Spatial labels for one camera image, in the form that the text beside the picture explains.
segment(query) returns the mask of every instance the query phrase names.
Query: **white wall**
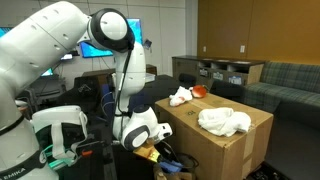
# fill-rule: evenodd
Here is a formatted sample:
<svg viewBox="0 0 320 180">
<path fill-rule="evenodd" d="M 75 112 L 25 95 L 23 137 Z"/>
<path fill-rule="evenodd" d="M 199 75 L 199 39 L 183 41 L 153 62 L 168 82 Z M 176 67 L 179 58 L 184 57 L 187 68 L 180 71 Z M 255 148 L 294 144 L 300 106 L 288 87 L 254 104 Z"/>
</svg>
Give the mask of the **white wall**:
<svg viewBox="0 0 320 180">
<path fill-rule="evenodd" d="M 0 26 L 15 26 L 34 12 L 57 0 L 0 0 Z M 172 75 L 171 57 L 196 55 L 197 0 L 68 0 L 85 14 L 102 8 L 115 8 L 126 17 L 140 18 L 143 38 L 152 41 L 146 62 L 157 66 L 158 74 Z M 84 59 L 74 57 L 57 69 L 66 79 L 67 89 L 83 72 L 114 67 L 113 57 Z"/>
</svg>

